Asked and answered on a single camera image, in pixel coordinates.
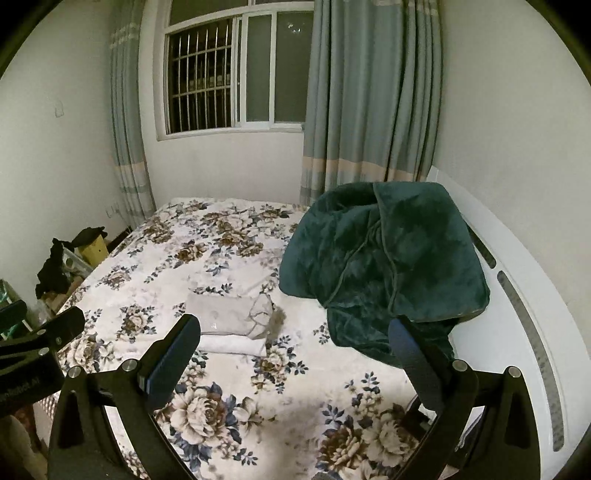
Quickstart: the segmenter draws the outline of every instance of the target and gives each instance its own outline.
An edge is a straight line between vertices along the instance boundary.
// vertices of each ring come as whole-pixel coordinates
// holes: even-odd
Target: metal screw
[[[508,371],[509,375],[513,378],[519,378],[521,376],[521,370],[519,370],[517,367],[509,367]]]
[[[82,373],[82,367],[76,365],[68,370],[68,377],[76,378],[81,373]]]
[[[468,364],[464,360],[454,360],[452,362],[452,367],[458,372],[465,372],[468,370]]]
[[[129,358],[121,364],[121,368],[123,370],[125,370],[126,372],[134,371],[135,367],[137,367],[137,366],[138,366],[138,361],[133,358]]]

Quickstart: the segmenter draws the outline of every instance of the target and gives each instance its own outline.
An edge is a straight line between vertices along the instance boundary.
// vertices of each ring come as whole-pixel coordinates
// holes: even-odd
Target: window
[[[309,1],[173,0],[165,29],[167,133],[301,128],[313,8]]]

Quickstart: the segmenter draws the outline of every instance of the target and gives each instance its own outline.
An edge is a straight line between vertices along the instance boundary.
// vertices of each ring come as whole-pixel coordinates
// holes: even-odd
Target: blue-green curtain
[[[441,94],[437,0],[316,0],[300,200],[423,180]]]
[[[139,120],[139,26],[144,0],[115,2],[111,31],[111,114],[115,170],[133,227],[155,211]]]

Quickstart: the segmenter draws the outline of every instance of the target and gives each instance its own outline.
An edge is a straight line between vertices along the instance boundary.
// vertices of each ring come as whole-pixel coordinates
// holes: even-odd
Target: window sill
[[[301,134],[304,129],[300,124],[291,125],[277,125],[274,127],[230,127],[230,128],[209,128],[207,130],[191,130],[189,132],[179,132],[176,134],[167,134],[158,136],[158,141],[176,140],[178,138],[188,137],[202,137],[204,135],[219,135],[219,134],[252,134],[252,133],[291,133]]]

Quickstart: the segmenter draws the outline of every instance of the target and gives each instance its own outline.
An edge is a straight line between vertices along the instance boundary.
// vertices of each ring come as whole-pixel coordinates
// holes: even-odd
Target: mattress
[[[266,292],[282,317],[266,358],[197,350],[170,403],[154,413],[168,441],[196,478],[391,478],[416,446],[398,424],[414,390],[404,371],[334,346],[316,300],[279,291],[281,258],[304,212],[235,199],[165,205],[64,306],[86,317],[60,352],[64,371],[140,358],[185,312],[189,292]],[[132,471],[148,478],[116,410],[108,414]]]

